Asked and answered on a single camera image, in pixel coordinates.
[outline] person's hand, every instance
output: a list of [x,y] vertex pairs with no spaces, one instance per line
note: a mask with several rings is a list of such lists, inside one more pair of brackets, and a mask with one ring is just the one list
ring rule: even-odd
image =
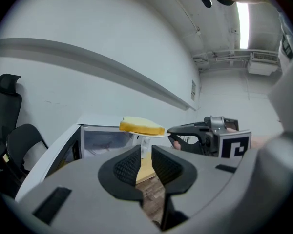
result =
[[174,146],[174,148],[175,148],[176,150],[181,150],[181,145],[179,144],[178,141],[175,141],[174,144],[173,144],[173,146]]

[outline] black office chair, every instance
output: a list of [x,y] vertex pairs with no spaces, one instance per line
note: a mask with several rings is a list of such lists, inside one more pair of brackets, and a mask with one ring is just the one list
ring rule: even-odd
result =
[[23,159],[26,153],[39,142],[48,149],[37,128],[24,124],[8,135],[6,146],[0,145],[0,191],[2,193],[15,198],[29,172],[23,166]]
[[21,109],[21,95],[16,93],[17,80],[21,76],[0,76],[0,145],[5,144],[8,134],[15,129]]

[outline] white wall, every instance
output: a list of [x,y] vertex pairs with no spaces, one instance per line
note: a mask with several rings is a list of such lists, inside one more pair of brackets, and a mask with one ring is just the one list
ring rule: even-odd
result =
[[244,70],[201,73],[202,90],[198,121],[206,116],[225,116],[239,120],[241,130],[250,129],[254,136],[273,136],[283,131],[279,118],[267,99],[267,93],[281,76],[247,74]]
[[19,0],[0,39],[71,44],[111,58],[197,108],[190,98],[198,72],[169,23],[143,0]]

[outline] chair headrest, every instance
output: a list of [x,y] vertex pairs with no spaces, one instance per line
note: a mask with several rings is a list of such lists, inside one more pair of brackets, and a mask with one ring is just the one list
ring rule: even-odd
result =
[[3,74],[0,76],[0,92],[7,94],[16,93],[16,82],[21,76]]

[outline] wooden surface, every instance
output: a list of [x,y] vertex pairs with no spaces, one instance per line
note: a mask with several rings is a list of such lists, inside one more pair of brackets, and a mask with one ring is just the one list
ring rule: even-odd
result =
[[155,171],[152,167],[151,152],[147,153],[146,157],[141,159],[141,167],[137,175],[136,184],[139,184],[149,178],[155,176]]
[[157,175],[140,184],[136,188],[143,193],[143,210],[151,221],[161,224],[164,210],[165,189]]

